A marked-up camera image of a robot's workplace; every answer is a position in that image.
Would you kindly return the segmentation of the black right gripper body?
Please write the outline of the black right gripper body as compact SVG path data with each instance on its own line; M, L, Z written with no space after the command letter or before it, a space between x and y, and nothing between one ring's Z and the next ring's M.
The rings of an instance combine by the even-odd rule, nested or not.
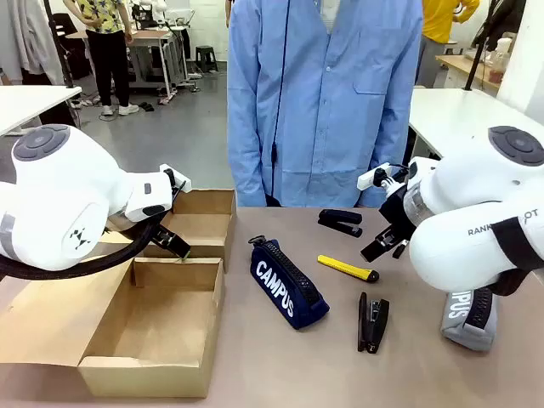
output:
M389 226L381 233L386 240L409 240L416 230L404 209L404 198L407 187L402 185L382 204L379 212L389 222Z

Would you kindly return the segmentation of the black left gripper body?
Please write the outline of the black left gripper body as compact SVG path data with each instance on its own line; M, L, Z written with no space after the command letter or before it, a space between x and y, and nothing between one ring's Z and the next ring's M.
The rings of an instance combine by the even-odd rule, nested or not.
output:
M166 227L159 224L154 230L151 241L159 247L168 247L172 237L173 233Z

